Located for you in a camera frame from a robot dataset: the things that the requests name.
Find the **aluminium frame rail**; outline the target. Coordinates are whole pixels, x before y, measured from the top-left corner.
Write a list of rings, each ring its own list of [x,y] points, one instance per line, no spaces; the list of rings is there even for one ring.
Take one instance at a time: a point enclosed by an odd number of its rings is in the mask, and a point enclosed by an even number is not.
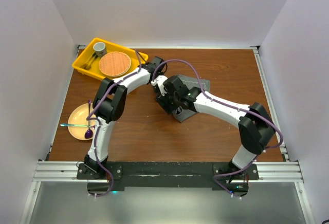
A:
[[[200,78],[197,78],[199,85],[202,86]],[[275,129],[275,134],[278,135],[279,143],[283,143],[283,135],[279,128],[272,121],[271,126]],[[266,150],[271,149],[271,146],[268,144],[267,147],[263,150],[264,153]],[[299,163],[297,162],[258,162],[258,156],[246,167],[248,169],[251,165],[255,164],[258,168],[258,172],[266,172],[269,174],[269,180],[271,182],[280,183],[280,182],[293,182],[295,184],[296,190],[301,190],[303,186],[302,175]],[[33,184],[31,187],[31,192],[27,199],[24,212],[21,218],[21,223],[29,223],[32,217],[32,213],[35,207],[36,199],[39,195],[39,190],[42,182],[62,182],[66,180],[79,180],[77,179],[78,163],[84,163],[82,161],[46,161],[41,160],[37,164],[35,174],[33,177]],[[238,196],[237,194],[231,194],[228,189],[224,189],[232,198],[241,199],[243,196]],[[97,194],[90,193],[88,194],[94,198],[99,198],[113,192],[111,189],[108,189],[105,193]]]

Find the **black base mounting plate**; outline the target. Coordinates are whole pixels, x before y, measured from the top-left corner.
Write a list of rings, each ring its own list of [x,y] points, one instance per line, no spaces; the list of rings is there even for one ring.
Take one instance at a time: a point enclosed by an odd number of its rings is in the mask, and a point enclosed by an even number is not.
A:
[[[231,194],[245,196],[249,182],[259,179],[255,164],[231,175],[227,162],[108,162],[110,175],[102,168],[91,170],[83,162],[77,167],[77,179],[87,180],[87,190],[97,194],[140,187],[228,189]]]

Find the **grey cloth napkin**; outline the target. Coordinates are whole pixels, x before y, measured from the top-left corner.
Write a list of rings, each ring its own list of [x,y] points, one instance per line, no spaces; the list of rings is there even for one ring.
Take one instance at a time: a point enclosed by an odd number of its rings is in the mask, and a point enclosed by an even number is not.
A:
[[[197,78],[188,77],[181,74],[177,74],[176,76],[187,87],[187,89],[189,90],[189,94],[191,94],[190,98],[186,97],[186,101],[189,104],[189,108],[183,109],[181,106],[179,106],[177,109],[172,111],[173,117],[178,122],[183,123],[185,120],[197,114],[197,111],[192,104],[193,101],[196,100],[197,95],[201,94],[202,92],[200,90],[199,91],[196,90],[197,88],[200,89],[200,85]]]

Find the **dark cutlery in tray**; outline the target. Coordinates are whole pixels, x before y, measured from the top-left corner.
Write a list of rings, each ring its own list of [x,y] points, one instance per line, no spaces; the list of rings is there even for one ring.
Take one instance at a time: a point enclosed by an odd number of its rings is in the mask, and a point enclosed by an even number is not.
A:
[[[96,60],[97,58],[98,55],[94,52],[90,57],[90,59],[86,63],[84,63],[81,67],[85,70],[89,70],[92,66],[93,61]]]

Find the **white ceramic cup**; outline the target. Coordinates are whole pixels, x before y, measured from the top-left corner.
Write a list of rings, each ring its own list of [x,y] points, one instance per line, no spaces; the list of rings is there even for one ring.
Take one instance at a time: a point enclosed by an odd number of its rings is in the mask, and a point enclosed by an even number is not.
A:
[[[99,58],[107,54],[106,45],[103,42],[97,42],[93,45],[93,50]]]

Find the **yellow plastic tray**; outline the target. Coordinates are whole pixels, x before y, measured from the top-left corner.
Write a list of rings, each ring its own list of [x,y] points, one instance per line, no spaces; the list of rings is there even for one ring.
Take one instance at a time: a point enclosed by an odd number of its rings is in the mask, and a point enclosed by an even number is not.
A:
[[[98,80],[114,79],[133,72],[147,60],[147,54],[94,38],[73,62],[72,67]]]

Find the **pale yellow round plate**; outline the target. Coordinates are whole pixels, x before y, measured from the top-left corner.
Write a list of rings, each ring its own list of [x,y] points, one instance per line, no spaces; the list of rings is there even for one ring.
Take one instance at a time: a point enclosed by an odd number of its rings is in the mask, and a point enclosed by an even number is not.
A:
[[[76,139],[87,141],[92,140],[95,134],[95,129],[93,126],[96,124],[95,120],[87,121],[87,116],[93,110],[92,107],[89,109],[89,103],[82,104],[78,106],[69,116],[67,123],[73,125],[82,125],[82,126],[69,126],[69,133]],[[86,138],[85,134],[87,130],[92,131],[92,136]]]

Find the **iridescent fork on plate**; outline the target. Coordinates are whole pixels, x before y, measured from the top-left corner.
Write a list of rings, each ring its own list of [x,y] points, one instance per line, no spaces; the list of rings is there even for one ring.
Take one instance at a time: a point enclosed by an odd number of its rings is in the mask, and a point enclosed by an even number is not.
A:
[[[61,123],[60,127],[75,127],[75,128],[85,128],[85,129],[94,129],[95,125],[84,125],[84,124],[68,124],[68,123]]]

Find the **purple iridescent spoon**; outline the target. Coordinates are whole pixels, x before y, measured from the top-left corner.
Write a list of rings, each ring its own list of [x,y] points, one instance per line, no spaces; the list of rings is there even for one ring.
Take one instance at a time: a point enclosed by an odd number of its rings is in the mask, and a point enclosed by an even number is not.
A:
[[[91,100],[88,101],[88,114],[90,114],[90,108],[91,108]],[[93,131],[90,127],[90,121],[88,121],[88,129],[84,134],[85,139],[90,139],[93,137]]]

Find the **woven wicker plate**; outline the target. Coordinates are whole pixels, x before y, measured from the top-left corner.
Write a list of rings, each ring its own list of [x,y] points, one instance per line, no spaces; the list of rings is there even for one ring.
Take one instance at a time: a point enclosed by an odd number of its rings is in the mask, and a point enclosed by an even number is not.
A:
[[[131,63],[131,58],[126,53],[115,51],[100,59],[99,69],[108,77],[118,77],[129,70]]]

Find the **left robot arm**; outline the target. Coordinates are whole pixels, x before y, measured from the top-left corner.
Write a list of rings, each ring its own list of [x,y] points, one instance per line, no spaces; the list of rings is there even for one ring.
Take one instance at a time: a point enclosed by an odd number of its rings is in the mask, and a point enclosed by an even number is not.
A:
[[[101,179],[108,173],[106,163],[109,141],[116,121],[123,114],[127,95],[140,86],[150,84],[153,76],[161,75],[163,62],[163,59],[155,57],[151,62],[140,63],[123,77],[101,81],[93,101],[93,111],[87,117],[88,121],[95,121],[95,133],[84,158],[86,172],[95,179]]]

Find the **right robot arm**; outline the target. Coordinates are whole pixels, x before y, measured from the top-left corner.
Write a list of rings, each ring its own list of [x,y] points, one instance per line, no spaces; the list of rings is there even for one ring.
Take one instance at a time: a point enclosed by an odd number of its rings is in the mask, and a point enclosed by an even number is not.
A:
[[[269,114],[259,103],[249,106],[230,102],[204,91],[202,86],[189,88],[178,76],[158,76],[151,84],[156,101],[167,113],[182,109],[208,114],[239,130],[241,146],[226,172],[234,179],[247,174],[247,166],[263,152],[275,134]]]

